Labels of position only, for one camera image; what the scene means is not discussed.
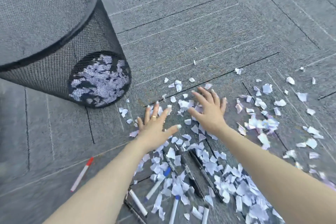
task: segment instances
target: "mesh wastebasket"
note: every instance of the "mesh wastebasket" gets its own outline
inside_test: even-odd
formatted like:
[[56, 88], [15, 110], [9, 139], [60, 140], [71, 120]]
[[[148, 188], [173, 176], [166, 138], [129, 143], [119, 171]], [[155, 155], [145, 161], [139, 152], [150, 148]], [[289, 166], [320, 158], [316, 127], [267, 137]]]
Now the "mesh wastebasket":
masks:
[[93, 108], [128, 90], [101, 0], [0, 0], [0, 11], [0, 78]]

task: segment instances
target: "gray carpet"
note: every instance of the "gray carpet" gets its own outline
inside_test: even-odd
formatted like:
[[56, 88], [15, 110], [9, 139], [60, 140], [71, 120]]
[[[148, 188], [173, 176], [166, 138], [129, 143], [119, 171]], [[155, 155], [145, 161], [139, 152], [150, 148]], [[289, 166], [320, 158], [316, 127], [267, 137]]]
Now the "gray carpet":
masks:
[[[228, 99], [227, 123], [237, 128], [247, 115], [237, 115], [239, 94], [254, 94], [255, 79], [273, 85], [262, 98], [268, 104], [284, 99], [279, 129], [270, 138], [270, 151], [282, 156], [296, 143], [309, 138], [302, 126], [313, 126], [324, 139], [318, 141], [320, 159], [311, 160], [309, 149], [297, 150], [298, 162], [308, 170], [316, 165], [336, 182], [336, 0], [103, 0], [115, 32], [132, 69], [132, 86], [117, 104], [104, 109], [85, 109], [74, 103], [1, 81], [0, 98], [0, 223], [42, 223], [70, 196], [70, 188], [91, 156], [95, 161], [85, 184], [131, 140], [135, 128], [120, 116], [118, 107], [130, 110], [127, 118], [142, 116], [144, 106], [163, 94], [190, 93], [205, 82]], [[243, 68], [241, 75], [234, 69]], [[286, 83], [291, 76], [295, 85]], [[163, 83], [176, 79], [183, 90], [176, 93]], [[308, 93], [308, 102], [295, 92]], [[306, 113], [307, 107], [316, 114]], [[170, 115], [167, 126], [182, 123]], [[248, 138], [256, 143], [256, 134]], [[228, 153], [224, 145], [207, 139], [210, 150]], [[135, 177], [133, 190], [143, 198], [152, 186], [149, 163]], [[204, 191], [206, 183], [200, 177]], [[155, 197], [146, 203], [151, 209]], [[165, 223], [173, 198], [164, 198]], [[180, 207], [176, 223], [187, 223]], [[118, 223], [136, 219], [122, 208]], [[148, 223], [161, 222], [150, 214]], [[244, 223], [234, 200], [215, 202], [209, 223]], [[190, 223], [199, 223], [191, 217]]]

